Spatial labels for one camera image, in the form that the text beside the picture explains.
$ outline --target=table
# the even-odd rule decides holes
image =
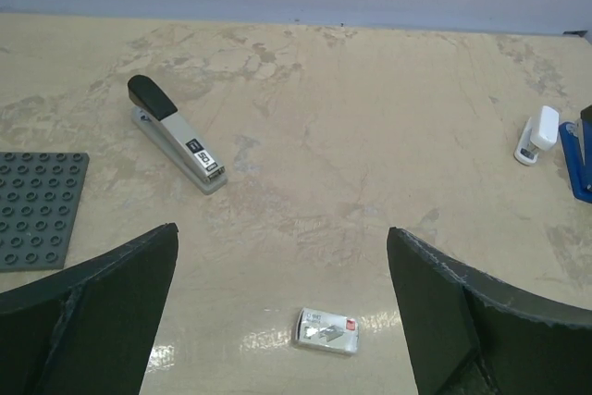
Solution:
[[[512,156],[542,105],[590,104],[579,38],[0,15],[3,150],[91,157],[67,266],[164,222],[179,261],[142,395],[416,392],[389,277],[407,228],[511,284],[592,308],[592,206],[561,145]],[[130,121],[152,77],[226,163],[203,196]],[[0,275],[0,290],[48,272]],[[294,349],[303,306],[361,350]]]

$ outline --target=blue object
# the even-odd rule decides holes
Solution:
[[[575,199],[592,204],[592,191],[588,191],[583,185],[585,181],[584,161],[577,139],[577,127],[573,122],[564,122],[559,126],[561,145],[565,154],[565,164],[570,174],[572,192]]]

